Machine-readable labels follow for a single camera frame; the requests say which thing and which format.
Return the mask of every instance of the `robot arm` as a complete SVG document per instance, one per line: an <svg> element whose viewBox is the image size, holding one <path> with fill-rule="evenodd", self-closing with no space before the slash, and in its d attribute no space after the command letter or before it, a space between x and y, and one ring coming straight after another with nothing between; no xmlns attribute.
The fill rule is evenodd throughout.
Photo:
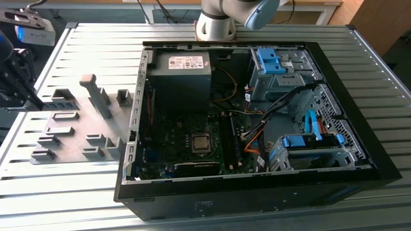
<svg viewBox="0 0 411 231"><path fill-rule="evenodd" d="M204 41L234 38L233 20L250 30L261 29L269 22L280 0L202 0L196 37Z"/></svg>

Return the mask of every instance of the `aluminum table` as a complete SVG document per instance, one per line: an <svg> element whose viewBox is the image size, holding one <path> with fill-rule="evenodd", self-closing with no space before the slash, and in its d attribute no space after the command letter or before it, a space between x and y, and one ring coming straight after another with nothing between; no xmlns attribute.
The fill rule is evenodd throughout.
<svg viewBox="0 0 411 231"><path fill-rule="evenodd" d="M403 179L333 205L206 218L142 222L113 202L117 162L33 166L33 145L50 112L20 113L0 148L0 228L5 230L409 230L411 93L356 30L344 26L276 25L238 40L320 44ZM101 76L108 91L133 89L141 43L193 40L193 25L78 24L65 29L36 88L46 99L56 87Z"/></svg>

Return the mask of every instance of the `blue plastic latch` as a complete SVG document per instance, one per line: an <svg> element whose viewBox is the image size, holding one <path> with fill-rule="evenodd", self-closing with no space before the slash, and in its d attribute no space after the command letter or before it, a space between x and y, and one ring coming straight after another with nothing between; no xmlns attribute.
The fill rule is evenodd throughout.
<svg viewBox="0 0 411 231"><path fill-rule="evenodd" d="M282 138L281 140L282 140L284 147L289 147L289 141L288 141L286 137Z"/></svg>
<svg viewBox="0 0 411 231"><path fill-rule="evenodd" d="M336 140L339 141L340 145L345 143L344 136L341 134L336 134Z"/></svg>
<svg viewBox="0 0 411 231"><path fill-rule="evenodd" d="M286 136L286 139L290 143L290 147L304 147L305 146L302 136Z"/></svg>
<svg viewBox="0 0 411 231"><path fill-rule="evenodd" d="M323 139L320 134L320 127L319 122L316 122L316 114L313 110L306 110L305 112L305 121L304 121L304 127L305 127L305 133L309 133L309 119L310 119L310 126L312 126L312 133L316 137L316 140L320 141Z"/></svg>
<svg viewBox="0 0 411 231"><path fill-rule="evenodd" d="M273 151L270 152L269 157L268 157L268 160L272 159L272 157L274 156L274 154L276 154L276 150L273 150Z"/></svg>
<svg viewBox="0 0 411 231"><path fill-rule="evenodd" d="M257 49L258 61L262 65L264 74L284 74L285 69L281 67L278 56L272 48Z"/></svg>

